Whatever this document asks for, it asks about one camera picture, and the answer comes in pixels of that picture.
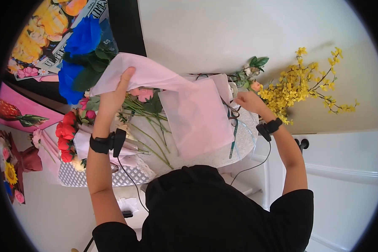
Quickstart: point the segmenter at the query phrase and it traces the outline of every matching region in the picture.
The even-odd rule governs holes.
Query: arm
[[[259,114],[267,123],[276,119],[275,114],[253,92],[240,92],[234,101],[244,109]],[[308,189],[304,159],[297,143],[284,125],[280,125],[273,136],[280,158],[287,170],[283,195],[298,189]]]
[[[128,68],[122,74],[115,91],[101,94],[100,107],[92,132],[93,138],[109,136],[111,123],[125,100],[127,85],[134,72],[135,68]],[[108,154],[96,153],[91,148],[89,149],[87,185],[97,225],[111,221],[126,224],[112,190],[112,173]]]

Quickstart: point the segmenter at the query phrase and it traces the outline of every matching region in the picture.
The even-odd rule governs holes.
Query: hand
[[[275,117],[263,100],[252,91],[238,92],[237,98],[234,99],[234,102],[247,111],[256,113],[263,118]]]
[[[122,107],[126,97],[127,85],[135,73],[136,68],[129,67],[123,72],[121,81],[115,91],[101,94],[98,114],[107,119],[113,119],[116,112]]]

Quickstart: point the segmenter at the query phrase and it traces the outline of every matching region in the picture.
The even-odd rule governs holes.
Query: right hand
[[[247,111],[259,114],[262,117],[272,114],[273,112],[266,106],[263,100],[254,92],[238,92],[234,102]]]

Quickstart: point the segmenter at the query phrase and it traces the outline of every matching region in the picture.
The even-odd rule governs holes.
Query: strawberry illustration
[[[5,121],[20,121],[23,127],[38,127],[49,120],[49,118],[33,114],[22,115],[17,107],[2,99],[0,99],[0,118]]]

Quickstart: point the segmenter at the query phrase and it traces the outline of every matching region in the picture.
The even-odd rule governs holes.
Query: pink poster
[[[0,124],[32,133],[63,120],[63,115],[1,83]]]

